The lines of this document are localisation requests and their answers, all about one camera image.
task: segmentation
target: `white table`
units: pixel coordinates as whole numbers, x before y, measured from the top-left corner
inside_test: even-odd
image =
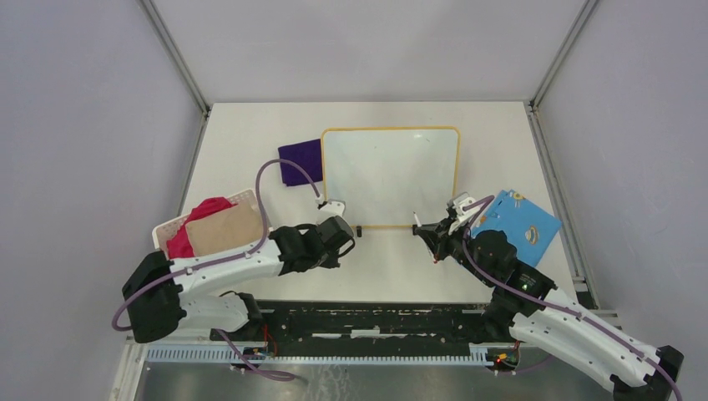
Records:
[[[552,210],[521,102],[261,103],[214,105],[182,213],[205,198],[253,187],[256,171],[278,156],[279,146],[320,138],[327,128],[424,125],[460,130],[458,191],[479,199],[514,188]],[[273,226],[315,220],[310,186],[285,187],[276,165],[263,174],[261,184]],[[539,270],[575,297],[559,236]],[[491,297],[491,289],[455,262],[433,265],[410,230],[364,230],[338,269],[254,280],[236,290],[258,299],[303,301],[488,302]]]

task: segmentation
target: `cable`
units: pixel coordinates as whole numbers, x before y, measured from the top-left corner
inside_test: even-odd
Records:
[[[265,164],[263,164],[260,169],[258,169],[258,174],[255,175],[255,199],[258,202],[258,208],[260,210],[260,223],[263,226],[263,232],[261,233],[260,240],[258,241],[257,244],[253,248],[250,249],[248,252],[243,252],[238,255],[232,255],[232,256],[226,256],[222,257],[220,259],[215,259],[213,261],[206,261],[200,264],[197,264],[195,266],[191,266],[191,269],[193,272],[197,272],[200,269],[203,269],[205,267],[213,266],[213,265],[218,265],[220,263],[224,263],[226,261],[237,261],[239,259],[243,259],[246,256],[246,253],[249,255],[255,254],[262,246],[263,244],[266,243],[266,240],[268,239],[268,215],[266,213],[266,209],[263,206],[263,200],[260,197],[260,177],[263,175],[263,171],[268,167],[269,165],[273,165],[275,163],[285,163],[287,165],[291,165],[295,167],[298,171],[300,171],[305,178],[307,178],[307,181],[310,183],[310,186],[312,186],[312,189],[315,191],[315,196],[317,198],[320,197],[320,191],[317,190],[317,187],[315,186],[315,181],[312,180],[312,177],[310,177],[307,172],[300,167],[297,163],[292,162],[290,160],[285,160],[285,159],[273,159]],[[158,285],[162,284],[163,282],[167,282],[168,280],[173,280],[176,277],[183,276],[187,274],[187,271],[189,268],[185,268],[182,270],[178,270],[177,272],[171,272],[170,274],[164,275],[157,280],[154,280],[152,282],[149,282],[146,284],[144,287],[140,288],[138,291],[136,291],[133,295],[128,297],[128,299],[123,302],[123,304],[118,308],[118,310],[115,312],[113,315],[113,320],[111,322],[111,327],[113,327],[114,330],[119,331],[119,332],[127,332],[128,330],[131,330],[131,326],[120,326],[118,325],[118,320],[120,319],[120,315],[125,312],[126,309],[128,309],[128,306],[133,303],[136,299],[141,297],[143,294],[148,292],[149,290],[157,287]]]
[[[277,357],[278,356],[278,343],[276,343],[276,340],[271,336],[270,333],[268,333],[268,338],[273,340],[273,356]]]
[[[541,369],[542,367],[546,366],[553,359],[554,359],[554,357],[552,355],[548,355],[548,357],[546,357],[543,361],[536,363],[535,365],[531,365],[528,368],[517,369],[517,370],[514,370],[513,372],[502,372],[502,371],[498,370],[498,371],[496,371],[497,372],[496,374],[502,374],[505,376],[511,376],[511,375],[515,376],[515,375],[523,374],[523,373],[531,373],[534,370],[538,370],[538,369]]]
[[[474,208],[474,207],[477,207],[477,206],[479,206],[479,205],[484,204],[484,206],[482,206],[482,207],[479,209],[479,211],[477,212],[477,214],[476,214],[476,215],[474,216],[474,218],[472,219],[472,221],[475,221],[475,220],[477,220],[477,216],[479,216],[479,214],[482,213],[482,211],[484,210],[484,208],[486,208],[487,206],[489,206],[489,204],[492,203],[492,201],[494,201],[494,195],[485,196],[484,198],[482,198],[482,199],[480,199],[480,200],[478,200],[478,201],[472,203],[471,205],[463,206],[463,211],[468,211],[468,210],[470,210],[470,209],[472,209],[472,208]]]
[[[288,372],[282,372],[280,370],[264,370],[264,369],[259,369],[257,368],[253,363],[249,362],[249,360],[244,357],[243,353],[239,351],[239,349],[234,345],[233,342],[231,342],[231,339],[229,336],[226,335],[224,330],[221,330],[220,328],[216,329],[216,332],[221,335],[221,337],[226,341],[227,344],[229,344],[229,347],[231,350],[236,354],[237,357],[241,360],[241,362],[244,363],[245,366],[247,366],[250,370],[247,370],[246,372],[252,372],[255,374],[259,374],[260,376],[263,376],[264,378],[269,378],[270,380],[275,380],[276,382],[291,382],[295,380],[296,375]]]
[[[593,327],[597,328],[597,329],[600,330],[603,334],[607,335],[608,337],[610,337],[610,338],[612,338],[613,340],[615,340],[617,343],[619,343],[619,344],[621,344],[622,346],[624,346],[625,348],[629,349],[629,351],[630,351],[631,353],[633,353],[633,354],[635,354],[637,357],[639,357],[639,358],[645,360],[652,368],[654,368],[657,372],[659,372],[659,374],[660,374],[661,376],[663,376],[663,377],[666,379],[666,381],[667,381],[667,382],[669,383],[669,385],[671,386],[671,389],[674,391],[674,394],[676,395],[676,401],[683,401],[683,397],[681,396],[681,392],[679,391],[679,388],[678,388],[678,386],[676,385],[676,382],[671,378],[671,376],[670,376],[661,366],[659,366],[658,363],[655,363],[655,362],[652,361],[650,358],[645,359],[645,354],[644,354],[643,352],[641,352],[637,347],[635,347],[635,346],[633,346],[632,344],[626,342],[623,338],[620,338],[618,335],[616,335],[615,333],[611,332],[609,329],[605,328],[605,326],[603,326],[602,324],[596,322],[595,320],[593,320],[593,319],[591,319],[591,318],[589,318],[589,317],[587,317],[587,316],[583,316],[582,313],[576,312],[576,311],[574,311],[573,309],[570,309],[569,307],[562,307],[562,306],[560,306],[560,305],[556,305],[556,304],[554,304],[554,303],[547,302],[547,301],[545,301],[545,300],[543,300],[543,299],[538,299],[538,298],[535,298],[535,297],[531,297],[529,294],[527,294],[527,293],[525,293],[525,292],[521,292],[521,291],[517,290],[516,288],[512,288],[512,287],[506,285],[505,283],[503,283],[503,282],[497,280],[496,278],[492,277],[491,275],[489,275],[488,273],[486,273],[484,270],[482,270],[482,268],[477,265],[477,263],[474,261],[474,259],[472,259],[472,255],[469,254],[469,250],[468,250],[468,240],[469,240],[469,232],[470,232],[470,229],[472,228],[471,226],[472,226],[471,224],[468,224],[468,225],[465,227],[465,233],[464,233],[464,236],[463,236],[463,251],[464,251],[464,254],[465,254],[465,256],[467,257],[468,261],[470,262],[470,264],[472,265],[472,267],[474,268],[474,270],[477,271],[477,273],[479,273],[480,275],[482,275],[482,277],[486,278],[487,280],[489,280],[489,281],[490,281],[491,283],[493,283],[494,285],[499,286],[499,287],[501,287],[502,289],[504,289],[504,290],[506,290],[506,291],[508,291],[508,292],[511,292],[512,294],[516,295],[517,297],[521,297],[521,298],[523,298],[523,299],[526,299],[526,300],[528,300],[528,301],[531,301],[531,302],[533,302],[533,303],[536,303],[536,304],[538,304],[538,305],[540,305],[540,306],[542,306],[542,307],[549,307],[549,308],[551,308],[551,309],[555,309],[555,310],[557,310],[557,311],[561,311],[561,312],[567,313],[567,314],[569,314],[570,316],[573,316],[573,317],[575,317],[575,318],[577,318],[577,319],[579,319],[579,320],[584,320],[584,321],[586,321],[590,326],[593,326]]]

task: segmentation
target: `white wall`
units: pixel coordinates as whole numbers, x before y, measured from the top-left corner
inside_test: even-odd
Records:
[[[531,99],[583,0],[155,0],[210,102]]]
[[[133,0],[0,4],[0,399],[106,399],[199,113]]]
[[[708,3],[602,2],[541,104],[606,307],[631,334],[708,360]]]

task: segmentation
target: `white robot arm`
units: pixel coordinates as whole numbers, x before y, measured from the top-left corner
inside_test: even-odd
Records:
[[[256,252],[252,252],[257,246],[253,242],[214,255],[171,261],[162,251],[150,253],[123,287],[135,341],[149,343],[178,328],[234,332],[258,313],[253,297],[211,293],[255,278],[339,267],[338,259],[355,245],[354,233],[342,217],[345,208],[343,201],[329,200],[320,205],[317,224],[279,227]]]
[[[666,401],[676,391],[683,354],[642,343],[596,317],[517,259],[503,232],[482,231],[470,238],[482,203],[462,194],[448,202],[448,217],[413,232],[435,259],[450,256],[494,288],[483,314],[488,334],[542,348],[613,392],[617,401]]]

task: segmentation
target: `white basket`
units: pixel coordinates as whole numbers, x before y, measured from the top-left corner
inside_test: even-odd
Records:
[[[248,205],[250,205],[251,208],[253,208],[254,211],[257,211],[258,214],[260,214],[260,209],[258,208],[258,201],[255,199],[255,192],[252,188],[243,190],[238,194],[231,195],[226,199],[228,199],[232,205],[235,205],[237,203],[247,203]],[[156,226],[153,229],[153,244],[155,246],[155,249],[159,248],[162,250],[162,252],[164,252],[165,255],[167,255],[167,241],[171,240],[172,238],[174,238],[175,235],[177,235],[177,230],[182,227],[182,225],[187,220],[187,217],[189,216],[190,213],[187,213],[186,215],[182,215],[180,217],[167,221],[166,223],[162,223],[159,226]]]

